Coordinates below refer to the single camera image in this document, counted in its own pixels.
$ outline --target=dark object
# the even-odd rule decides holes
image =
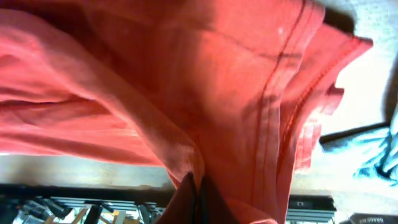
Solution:
[[[110,213],[114,212],[114,209],[111,208],[107,203],[102,203],[101,206],[107,209]]]
[[[353,224],[396,224],[397,216],[374,215],[374,214],[354,214],[350,218]]]
[[[18,215],[18,209],[7,206],[0,206],[0,223],[12,224]]]
[[[328,223],[335,216],[333,199],[321,196],[291,195],[286,221]]]
[[[37,205],[33,201],[28,201],[21,209],[26,215],[30,215],[37,220],[40,220],[42,222],[46,221],[48,217],[50,216],[46,210],[45,207],[41,205]]]
[[[349,15],[339,12],[335,9],[326,8],[325,18],[323,20],[326,24],[331,25],[343,32],[353,34],[354,20]]]
[[[97,224],[100,219],[102,206],[92,205],[85,220],[85,224]]]
[[[64,219],[72,211],[72,208],[68,208],[59,202],[54,202],[49,198],[36,197],[32,201],[47,207],[58,218]]]

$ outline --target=blue cloth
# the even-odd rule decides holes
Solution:
[[[358,163],[356,178],[398,186],[398,108],[389,127],[372,129],[322,144],[339,162]]]

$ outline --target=wooden floor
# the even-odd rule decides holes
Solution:
[[[345,97],[323,133],[388,121],[397,103],[398,1],[322,0],[332,11],[329,23],[354,29],[371,38],[374,48],[344,69],[337,85]],[[352,24],[346,23],[352,18]],[[398,213],[396,190],[373,182],[353,180],[337,172],[337,160],[314,158],[311,170],[295,174],[292,194],[332,195],[339,210]],[[162,168],[105,164],[73,157],[0,156],[0,182],[74,187],[172,189]]]

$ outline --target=red fabric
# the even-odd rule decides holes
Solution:
[[[308,0],[0,7],[1,152],[165,166],[177,187],[206,174],[240,223],[284,222],[311,112],[371,45]]]

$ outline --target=stitched seam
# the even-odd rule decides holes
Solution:
[[[303,14],[304,9],[305,9],[305,3],[306,3],[306,0],[302,0],[302,8],[300,9],[300,12],[298,14],[297,20],[295,21],[295,24],[294,24],[294,26],[292,28],[292,31],[290,32],[290,34],[289,34],[289,36],[288,36],[288,38],[287,38],[287,40],[286,40],[286,42],[285,42],[285,44],[284,44],[284,46],[282,48],[282,52],[278,56],[276,65],[275,65],[274,69],[271,71],[271,74],[270,74],[269,78],[266,80],[266,83],[265,83],[265,85],[264,85],[264,87],[262,89],[262,92],[261,92],[261,99],[259,100],[259,105],[258,105],[260,110],[259,110],[258,116],[257,116],[257,130],[256,130],[257,138],[256,138],[255,146],[254,146],[255,147],[255,153],[254,153],[254,178],[252,179],[252,188],[255,187],[255,179],[256,179],[256,174],[257,174],[257,169],[256,169],[257,168],[257,149],[259,147],[260,134],[261,134],[261,120],[262,120],[262,117],[263,117],[263,115],[262,115],[263,114],[263,108],[262,107],[264,106],[264,104],[263,104],[264,93],[266,92],[267,85],[270,83],[272,77],[275,75],[275,72],[277,71],[277,69],[279,67],[280,61],[283,59],[283,56],[284,56],[283,52],[287,48],[290,38],[293,36],[294,31],[297,28],[297,25],[301,21],[302,14]],[[268,129],[269,129],[269,121],[268,120],[267,120],[266,128],[267,128],[267,132],[268,132]],[[261,184],[262,184],[262,189],[264,189],[264,181],[262,181]],[[255,193],[255,191],[252,190],[252,193],[251,193],[251,202],[252,203],[254,202],[254,193]]]
[[[311,20],[311,18],[312,18],[312,14],[313,14],[313,12],[314,12],[314,8],[315,8],[315,4],[312,3],[312,8],[311,8],[311,11],[310,11],[310,15],[309,15],[309,17],[308,17],[308,19],[307,19],[307,23],[309,23],[310,20]],[[301,39],[299,39],[299,40],[297,41],[297,43],[295,44],[294,50],[297,48],[297,44],[298,44],[298,42],[299,42],[300,40],[301,40]],[[280,78],[281,78],[281,77],[278,77],[277,81],[275,82],[275,85],[279,82]],[[278,155],[277,155],[277,158],[278,158],[278,161],[277,161],[277,168],[278,168],[279,158],[281,157],[281,154],[282,154],[282,148],[279,147],[279,153],[278,153]]]
[[[320,75],[309,84],[309,88],[306,89],[304,94],[301,95],[301,97],[298,99],[298,103],[296,104],[292,114],[290,115],[289,122],[287,124],[287,127],[282,135],[282,141],[280,148],[282,149],[282,155],[284,156],[286,152],[286,144],[287,144],[287,139],[290,139],[292,135],[292,126],[297,122],[298,118],[298,113],[301,111],[303,108],[305,102],[308,100],[308,97],[310,96],[312,90],[317,86],[317,84],[322,80],[323,77],[325,77],[336,65],[338,65],[344,58],[346,58],[349,54],[351,54],[361,43],[360,41],[352,37],[352,39],[349,40],[353,45],[346,51],[344,51],[342,54],[337,57],[337,59],[334,59],[329,63],[329,65],[326,66],[326,69],[322,72],[320,72]]]

